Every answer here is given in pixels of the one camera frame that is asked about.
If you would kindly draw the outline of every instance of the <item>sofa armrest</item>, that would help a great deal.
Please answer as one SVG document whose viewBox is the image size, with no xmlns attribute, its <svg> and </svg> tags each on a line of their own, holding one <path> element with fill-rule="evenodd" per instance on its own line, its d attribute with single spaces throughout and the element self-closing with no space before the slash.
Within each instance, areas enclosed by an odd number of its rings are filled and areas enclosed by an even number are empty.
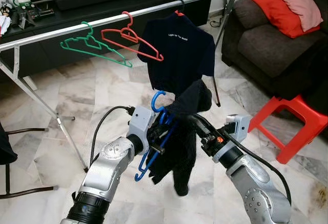
<svg viewBox="0 0 328 224">
<path fill-rule="evenodd" d="M 233 12 L 246 29 L 269 23 L 262 9 L 252 0 L 238 0 L 234 4 Z"/>
</svg>

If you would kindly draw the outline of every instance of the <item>marble floor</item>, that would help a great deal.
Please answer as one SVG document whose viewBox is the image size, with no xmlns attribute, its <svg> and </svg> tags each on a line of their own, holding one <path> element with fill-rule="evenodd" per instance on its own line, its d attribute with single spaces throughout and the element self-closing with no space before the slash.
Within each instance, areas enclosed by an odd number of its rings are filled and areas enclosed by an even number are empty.
<svg viewBox="0 0 328 224">
<path fill-rule="evenodd" d="M 202 27 L 215 35 L 217 28 Z M 216 51 L 215 76 L 221 107 L 213 105 L 202 115 L 216 127 L 223 126 L 229 114 L 254 115 L 269 100 L 244 73 L 221 61 Z M 150 107 L 156 91 L 151 89 L 147 66 L 126 50 L 133 68 L 93 57 L 32 76 L 38 86 L 36 93 L 62 115 L 73 115 L 75 121 L 66 126 L 86 162 L 90 158 L 92 135 L 99 119 L 116 105 Z M 204 82 L 213 91 L 210 78 Z M 162 105 L 172 95 L 160 98 Z M 52 192 L 36 193 L 14 199 L 0 200 L 0 224 L 58 224 L 73 204 L 71 194 L 77 191 L 84 177 L 64 135 L 45 110 L 12 83 L 0 85 L 0 120 L 6 131 L 27 127 L 45 127 L 48 132 L 31 132 L 10 136 L 18 160 L 11 164 L 13 192 L 41 186 L 59 186 Z M 97 137 L 96 151 L 105 143 L 126 134 L 129 116 L 113 112 L 103 123 Z M 287 142 L 301 124 L 284 116 L 271 116 L 265 126 Z M 279 150 L 257 130 L 243 142 L 286 177 L 293 200 L 292 221 L 295 224 L 325 224 L 327 212 L 328 142 L 317 137 L 286 165 L 275 159 Z M 154 186 L 147 177 L 134 181 L 140 156 L 128 166 L 121 177 L 105 224 L 246 224 L 250 223 L 243 202 L 221 165 L 215 165 L 197 142 L 197 160 L 190 179 L 190 192 L 178 197 L 173 177 L 168 175 Z M 282 191 L 279 179 L 269 172 Z M 0 167 L 0 194 L 5 193 L 5 167 Z"/>
</svg>

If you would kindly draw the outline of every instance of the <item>red cushion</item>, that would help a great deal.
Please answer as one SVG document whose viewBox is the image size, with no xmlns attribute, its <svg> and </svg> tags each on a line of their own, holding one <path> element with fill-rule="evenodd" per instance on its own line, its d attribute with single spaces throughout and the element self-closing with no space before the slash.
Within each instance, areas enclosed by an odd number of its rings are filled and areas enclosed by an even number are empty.
<svg viewBox="0 0 328 224">
<path fill-rule="evenodd" d="M 270 23 L 290 38 L 296 38 L 320 29 L 320 26 L 317 26 L 303 32 L 299 16 L 292 12 L 283 0 L 253 1 L 261 7 Z"/>
</svg>

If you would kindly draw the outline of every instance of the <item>green hanger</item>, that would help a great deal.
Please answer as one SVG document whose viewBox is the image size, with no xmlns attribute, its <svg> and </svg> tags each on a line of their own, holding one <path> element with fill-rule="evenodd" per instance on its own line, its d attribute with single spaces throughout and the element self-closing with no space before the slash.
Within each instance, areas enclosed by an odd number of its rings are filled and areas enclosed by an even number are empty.
<svg viewBox="0 0 328 224">
<path fill-rule="evenodd" d="M 109 61 L 112 61 L 112 62 L 115 62 L 117 64 L 121 64 L 121 65 L 124 65 L 124 66 L 127 66 L 129 68 L 132 68 L 132 63 L 130 61 L 127 61 L 127 59 L 121 55 L 120 53 L 118 53 L 117 51 L 115 51 L 114 49 L 110 48 L 108 45 L 100 42 L 100 41 L 97 41 L 93 36 L 93 28 L 87 23 L 87 22 L 81 22 L 81 24 L 86 24 L 89 26 L 90 28 L 90 32 L 88 33 L 87 37 L 76 37 L 76 38 L 68 38 L 66 40 L 64 40 L 64 42 L 60 42 L 60 46 L 65 49 L 65 50 L 69 50 L 69 51 L 76 51 L 76 52 L 80 52 L 80 53 L 85 53 L 85 54 L 89 54 L 89 55 L 92 55 L 92 56 L 98 56 L 98 57 L 101 57 L 101 58 L 104 58 L 104 59 L 107 59 Z M 86 44 L 86 46 L 88 47 L 91 47 L 91 48 L 94 48 L 94 49 L 97 49 L 97 50 L 101 50 L 103 47 L 107 48 L 109 51 L 111 52 L 115 52 L 117 55 L 119 55 L 123 60 L 124 62 L 119 62 L 117 60 L 114 60 L 114 59 L 111 59 L 109 57 L 106 57 L 106 56 L 102 56 L 102 55 L 98 55 L 98 54 L 95 54 L 95 53 L 92 53 L 92 52 L 88 52 L 88 51 L 83 51 L 83 50 L 77 50 L 77 49 L 74 49 L 74 48 L 70 48 L 69 46 L 69 42 L 77 42 L 77 41 L 80 41 L 80 40 L 83 40 L 84 43 Z M 92 40 L 94 41 L 95 43 L 98 44 L 98 46 L 93 46 L 93 45 L 89 45 L 88 44 L 88 41 L 89 40 Z"/>
</svg>

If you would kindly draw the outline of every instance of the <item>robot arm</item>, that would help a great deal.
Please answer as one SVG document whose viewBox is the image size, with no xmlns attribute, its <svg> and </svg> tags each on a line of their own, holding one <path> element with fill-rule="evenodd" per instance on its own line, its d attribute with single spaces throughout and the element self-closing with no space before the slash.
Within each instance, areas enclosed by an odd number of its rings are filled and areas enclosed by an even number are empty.
<svg viewBox="0 0 328 224">
<path fill-rule="evenodd" d="M 143 155 L 149 148 L 147 131 L 154 113 L 137 107 L 130 121 L 126 138 L 105 145 L 86 175 L 74 206 L 60 224 L 102 224 L 104 216 L 116 192 L 120 176 L 137 154 Z M 227 169 L 240 193 L 245 210 L 252 224 L 289 223 L 291 206 L 287 198 L 273 185 L 268 173 L 249 155 L 244 155 L 222 132 L 216 130 L 199 115 L 188 118 L 201 137 L 202 149 Z M 224 127 L 236 140 L 246 138 L 250 118 L 228 116 Z"/>
</svg>

